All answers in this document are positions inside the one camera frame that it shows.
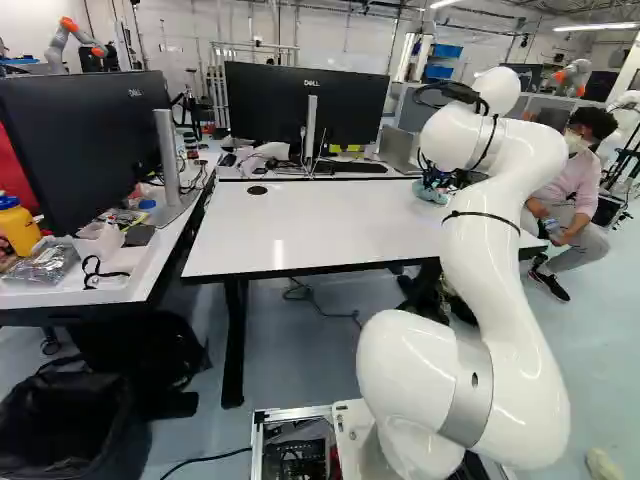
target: gray pants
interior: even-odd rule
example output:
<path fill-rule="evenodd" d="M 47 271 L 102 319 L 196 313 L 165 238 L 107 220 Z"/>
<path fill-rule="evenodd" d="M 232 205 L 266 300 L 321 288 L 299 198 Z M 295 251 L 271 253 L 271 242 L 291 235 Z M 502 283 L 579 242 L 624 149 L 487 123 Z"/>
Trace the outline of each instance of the gray pants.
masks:
<path fill-rule="evenodd" d="M 575 214 L 575 205 L 572 202 L 540 201 L 549 210 L 549 215 L 558 220 L 563 229 L 569 227 Z M 538 235 L 537 220 L 526 207 L 522 209 L 520 226 L 533 236 Z M 582 232 L 575 235 L 571 239 L 570 245 L 571 248 L 569 250 L 553 257 L 545 264 L 549 270 L 558 273 L 581 267 L 587 263 L 600 260 L 609 253 L 611 248 L 604 231 L 593 223 L 590 223 L 584 227 Z"/>

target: monitor stand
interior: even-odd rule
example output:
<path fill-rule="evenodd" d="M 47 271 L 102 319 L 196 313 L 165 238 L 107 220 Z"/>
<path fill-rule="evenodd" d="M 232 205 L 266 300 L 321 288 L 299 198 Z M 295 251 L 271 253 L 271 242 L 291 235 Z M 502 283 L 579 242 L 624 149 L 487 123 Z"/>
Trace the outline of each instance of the monitor stand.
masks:
<path fill-rule="evenodd" d="M 156 206 L 148 223 L 164 228 L 184 213 L 198 198 L 199 190 L 180 195 L 180 174 L 176 154 L 176 136 L 171 110 L 153 111 L 158 130 L 162 171 L 164 173 L 164 204 Z"/>
<path fill-rule="evenodd" d="M 318 96 L 309 95 L 307 103 L 307 126 L 304 138 L 304 163 L 311 170 L 313 166 L 313 144 L 316 138 L 316 112 L 318 110 Z"/>

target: face mask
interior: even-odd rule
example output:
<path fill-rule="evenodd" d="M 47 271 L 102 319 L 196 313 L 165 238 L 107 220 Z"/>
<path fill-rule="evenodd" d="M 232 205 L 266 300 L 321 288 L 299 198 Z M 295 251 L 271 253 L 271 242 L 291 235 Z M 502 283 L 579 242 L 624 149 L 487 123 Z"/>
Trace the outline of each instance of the face mask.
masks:
<path fill-rule="evenodd" d="M 569 147 L 569 155 L 583 152 L 591 146 L 591 142 L 571 130 L 564 132 L 564 140 L 567 142 L 567 147 Z"/>

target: yellow bottle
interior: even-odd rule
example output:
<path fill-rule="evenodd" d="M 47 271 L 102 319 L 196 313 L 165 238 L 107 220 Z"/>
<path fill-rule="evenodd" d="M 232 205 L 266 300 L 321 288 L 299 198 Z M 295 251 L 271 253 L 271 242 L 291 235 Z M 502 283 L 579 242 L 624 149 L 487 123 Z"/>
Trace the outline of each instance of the yellow bottle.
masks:
<path fill-rule="evenodd" d="M 42 234 L 29 210 L 20 206 L 20 200 L 0 192 L 0 240 L 2 237 L 8 240 L 19 257 L 28 257 Z"/>

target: computer mouse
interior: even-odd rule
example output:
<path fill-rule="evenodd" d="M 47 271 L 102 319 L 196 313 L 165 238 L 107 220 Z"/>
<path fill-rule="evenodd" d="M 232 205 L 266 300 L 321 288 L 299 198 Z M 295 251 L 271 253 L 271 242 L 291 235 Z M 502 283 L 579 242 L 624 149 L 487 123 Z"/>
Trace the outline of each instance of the computer mouse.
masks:
<path fill-rule="evenodd" d="M 272 158 L 271 160 L 267 160 L 264 164 L 264 167 L 267 170 L 275 170 L 276 168 L 278 168 L 278 161 L 275 158 Z"/>
<path fill-rule="evenodd" d="M 237 157 L 233 153 L 228 153 L 218 162 L 221 167 L 233 167 L 236 163 Z"/>
<path fill-rule="evenodd" d="M 254 185 L 253 187 L 247 188 L 247 193 L 250 195 L 264 195 L 267 193 L 267 189 L 262 185 Z"/>

